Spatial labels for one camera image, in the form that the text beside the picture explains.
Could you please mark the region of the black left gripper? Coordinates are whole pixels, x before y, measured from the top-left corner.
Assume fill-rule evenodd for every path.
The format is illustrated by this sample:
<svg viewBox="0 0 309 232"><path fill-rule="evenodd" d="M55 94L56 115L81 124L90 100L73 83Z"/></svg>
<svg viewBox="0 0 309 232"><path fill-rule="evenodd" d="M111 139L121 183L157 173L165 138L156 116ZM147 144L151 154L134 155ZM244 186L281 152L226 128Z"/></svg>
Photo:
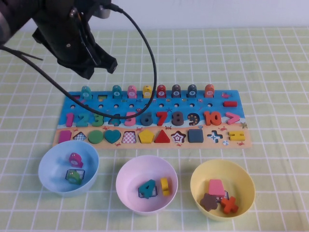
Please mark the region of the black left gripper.
<svg viewBox="0 0 309 232"><path fill-rule="evenodd" d="M94 68L114 73L116 58L101 48L90 31L85 15L76 7L60 11L40 10L34 17L38 28L34 39L43 44L60 65L70 68L79 76L89 80Z"/></svg>

